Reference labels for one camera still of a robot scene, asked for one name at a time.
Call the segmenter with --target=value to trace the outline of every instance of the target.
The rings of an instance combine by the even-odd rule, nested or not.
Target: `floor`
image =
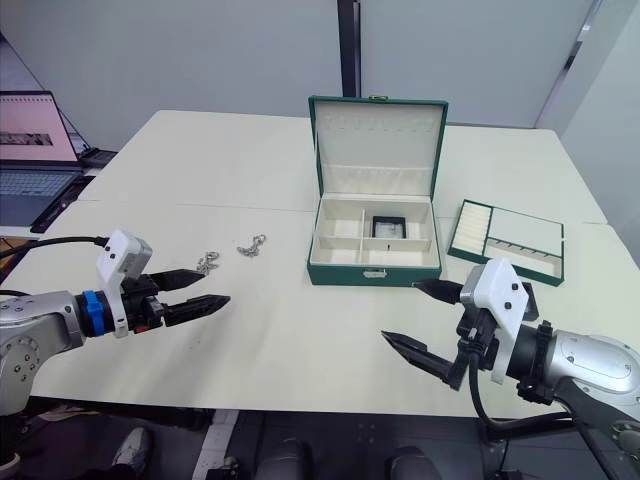
[[[136,426],[150,428],[155,438],[146,478],[192,477],[206,429],[190,431],[108,415],[57,423],[37,420],[20,446],[25,456],[21,473],[60,480],[88,468],[107,468],[122,439]],[[227,455],[240,461],[241,478],[249,479],[279,442],[295,437],[311,447],[315,480],[383,480],[385,460],[394,449],[415,445],[430,456],[443,480],[480,480],[495,471],[504,444],[481,446],[478,427],[472,418],[242,411]],[[600,444],[621,479],[637,478],[612,444],[602,439]],[[521,470],[525,479],[605,478],[575,433],[512,441],[505,467]]]

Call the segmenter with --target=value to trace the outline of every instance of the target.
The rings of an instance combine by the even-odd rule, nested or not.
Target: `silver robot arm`
[[[426,280],[417,288],[448,303],[465,307],[457,333],[458,355],[450,362],[428,351],[423,343],[398,333],[382,332],[409,363],[437,376],[454,390],[467,369],[474,407],[490,430],[542,432],[570,416],[609,478],[616,478],[596,451],[588,429],[610,437],[640,473],[640,355],[629,345],[607,337],[553,331],[543,321],[537,328],[523,324],[538,316],[533,290],[523,284],[506,259],[493,259],[472,269],[464,285]],[[523,399],[550,405],[558,402],[568,414],[497,422],[482,407],[478,370],[490,370],[492,381],[518,380]]]
[[[86,337],[112,332],[121,338],[129,331],[177,325],[210,315],[230,300],[204,295],[177,305],[160,303],[159,292],[184,288],[204,275],[192,270],[143,275],[151,253],[144,240],[116,230],[97,261],[100,290],[25,295],[0,302],[0,479],[18,468],[20,412],[38,370],[49,358],[83,346]]]

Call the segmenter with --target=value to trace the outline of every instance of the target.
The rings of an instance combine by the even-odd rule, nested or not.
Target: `white table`
[[[0,237],[4,238],[32,238],[37,240],[41,233],[32,233],[31,227],[14,227],[10,225],[0,225]]]
[[[315,212],[316,176],[308,118],[160,111],[80,198]],[[454,217],[465,198],[606,223],[550,130],[447,126],[437,215]]]
[[[47,233],[135,232],[154,249],[148,272],[193,267],[218,250],[220,268],[169,303],[204,293],[228,294],[220,312],[172,328],[116,340],[90,339],[54,357],[33,393],[152,405],[331,412],[474,416],[468,387],[459,393],[407,364],[382,339],[382,329],[413,336],[452,359],[462,308],[409,288],[319,287],[306,256],[315,214],[250,208],[158,206],[153,202],[78,202]],[[444,250],[452,219],[440,219]],[[268,240],[259,257],[240,256],[256,233]],[[640,349],[635,298],[640,273],[607,225],[566,225],[566,281],[534,282],[542,317],[555,328],[624,338]],[[40,293],[97,288],[99,251],[91,245],[34,250],[6,288]],[[443,256],[442,278],[461,282],[473,264]],[[481,391],[490,414],[520,417],[547,408],[516,396],[515,382]]]

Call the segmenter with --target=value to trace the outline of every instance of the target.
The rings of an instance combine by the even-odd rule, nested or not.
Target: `laptop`
[[[53,94],[0,92],[0,225],[31,225],[81,174]]]

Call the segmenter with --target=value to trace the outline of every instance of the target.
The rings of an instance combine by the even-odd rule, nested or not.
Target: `small black square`
[[[374,238],[407,238],[404,217],[373,217],[371,236]]]

